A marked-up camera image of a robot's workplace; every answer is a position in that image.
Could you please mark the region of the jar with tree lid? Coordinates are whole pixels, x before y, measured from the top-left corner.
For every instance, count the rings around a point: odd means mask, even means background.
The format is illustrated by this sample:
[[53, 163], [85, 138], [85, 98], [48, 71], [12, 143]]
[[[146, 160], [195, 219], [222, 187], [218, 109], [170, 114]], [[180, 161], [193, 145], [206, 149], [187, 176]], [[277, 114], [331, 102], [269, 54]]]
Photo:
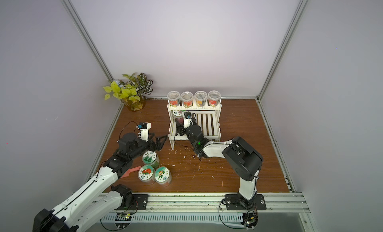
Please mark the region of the jar with tree lid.
[[142, 161], [145, 165], [152, 166], [154, 169], [157, 169], [160, 165], [160, 158], [155, 151], [145, 152]]

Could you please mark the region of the jar with strawberry lid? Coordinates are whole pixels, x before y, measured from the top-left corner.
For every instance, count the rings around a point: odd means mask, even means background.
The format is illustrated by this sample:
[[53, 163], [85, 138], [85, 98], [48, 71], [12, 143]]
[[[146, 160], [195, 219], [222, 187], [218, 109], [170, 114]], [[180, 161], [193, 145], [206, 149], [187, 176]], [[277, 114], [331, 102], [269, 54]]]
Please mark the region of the jar with strawberry lid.
[[151, 165], [144, 165], [138, 172], [138, 178], [141, 182], [151, 185], [154, 184], [155, 181], [155, 169]]

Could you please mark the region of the jar with orange flower lid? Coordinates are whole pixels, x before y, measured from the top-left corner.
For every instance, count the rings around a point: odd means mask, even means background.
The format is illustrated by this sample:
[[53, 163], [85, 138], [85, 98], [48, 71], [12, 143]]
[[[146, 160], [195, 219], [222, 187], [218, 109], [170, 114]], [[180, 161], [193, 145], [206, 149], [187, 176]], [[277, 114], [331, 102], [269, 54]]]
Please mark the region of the jar with orange flower lid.
[[169, 168], [162, 166], [155, 171], [155, 181], [161, 186], [168, 186], [172, 181], [172, 174]]

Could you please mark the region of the clear seed container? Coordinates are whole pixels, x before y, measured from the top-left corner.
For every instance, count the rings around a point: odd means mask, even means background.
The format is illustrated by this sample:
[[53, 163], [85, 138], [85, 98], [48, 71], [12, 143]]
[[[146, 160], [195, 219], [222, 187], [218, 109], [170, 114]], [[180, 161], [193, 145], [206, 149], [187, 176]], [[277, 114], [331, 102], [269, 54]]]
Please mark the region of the clear seed container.
[[181, 94], [182, 105], [185, 108], [189, 108], [193, 106], [193, 94], [189, 91], [185, 91]]
[[212, 90], [208, 93], [208, 104], [209, 106], [216, 107], [220, 104], [221, 94], [216, 90]]
[[196, 106], [204, 107], [207, 101], [207, 93], [205, 91], [197, 91], [194, 94], [194, 99], [196, 102]]

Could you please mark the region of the clear container red seeds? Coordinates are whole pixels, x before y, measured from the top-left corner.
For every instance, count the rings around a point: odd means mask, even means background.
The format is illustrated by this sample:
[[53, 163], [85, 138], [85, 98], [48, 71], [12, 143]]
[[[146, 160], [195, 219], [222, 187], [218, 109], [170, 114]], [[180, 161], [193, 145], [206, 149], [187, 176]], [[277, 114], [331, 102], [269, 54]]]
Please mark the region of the clear container red seeds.
[[172, 107], [178, 107], [181, 103], [181, 95], [178, 91], [170, 91], [167, 98], [169, 105]]

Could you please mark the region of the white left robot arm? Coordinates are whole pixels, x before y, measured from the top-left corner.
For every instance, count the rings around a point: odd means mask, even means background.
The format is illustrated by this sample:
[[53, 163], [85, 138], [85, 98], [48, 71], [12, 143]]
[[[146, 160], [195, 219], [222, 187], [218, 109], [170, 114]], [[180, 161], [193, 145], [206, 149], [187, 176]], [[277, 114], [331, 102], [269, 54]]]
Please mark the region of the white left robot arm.
[[160, 151], [167, 136], [150, 134], [143, 140], [135, 133], [119, 139], [118, 149], [96, 174], [72, 196], [51, 210], [41, 210], [34, 219], [34, 232], [84, 232], [112, 210], [137, 208], [132, 190], [115, 186], [132, 167], [133, 161], [147, 151]]

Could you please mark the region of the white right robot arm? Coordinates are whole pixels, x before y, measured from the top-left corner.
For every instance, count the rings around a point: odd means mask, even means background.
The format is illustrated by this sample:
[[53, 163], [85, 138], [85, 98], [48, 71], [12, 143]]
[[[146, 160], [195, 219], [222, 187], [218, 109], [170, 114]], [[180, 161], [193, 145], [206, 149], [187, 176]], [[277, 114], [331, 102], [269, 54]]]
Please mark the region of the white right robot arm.
[[191, 148], [199, 159], [224, 158], [231, 168], [240, 177], [240, 186], [237, 193], [239, 203], [244, 208], [255, 206], [254, 198], [257, 195], [256, 182], [263, 164], [262, 155], [241, 137], [228, 141], [207, 139], [200, 126], [191, 125], [176, 133], [185, 135]]

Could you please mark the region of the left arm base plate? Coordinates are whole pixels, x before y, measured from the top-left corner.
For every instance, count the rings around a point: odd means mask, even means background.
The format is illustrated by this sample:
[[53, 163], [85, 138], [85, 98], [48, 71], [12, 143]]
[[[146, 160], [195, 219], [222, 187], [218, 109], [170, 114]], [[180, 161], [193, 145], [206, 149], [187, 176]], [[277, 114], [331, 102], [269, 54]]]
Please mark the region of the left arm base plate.
[[131, 194], [123, 198], [121, 206], [117, 210], [146, 210], [148, 194]]

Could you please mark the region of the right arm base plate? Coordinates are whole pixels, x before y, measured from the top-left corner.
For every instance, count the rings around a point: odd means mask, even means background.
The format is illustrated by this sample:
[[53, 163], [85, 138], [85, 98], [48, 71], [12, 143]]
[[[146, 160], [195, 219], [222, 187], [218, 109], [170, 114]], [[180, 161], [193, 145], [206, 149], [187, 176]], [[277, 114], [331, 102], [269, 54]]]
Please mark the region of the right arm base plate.
[[224, 204], [229, 211], [267, 210], [266, 202], [262, 194], [256, 194], [250, 200], [243, 198], [240, 194], [226, 194]]

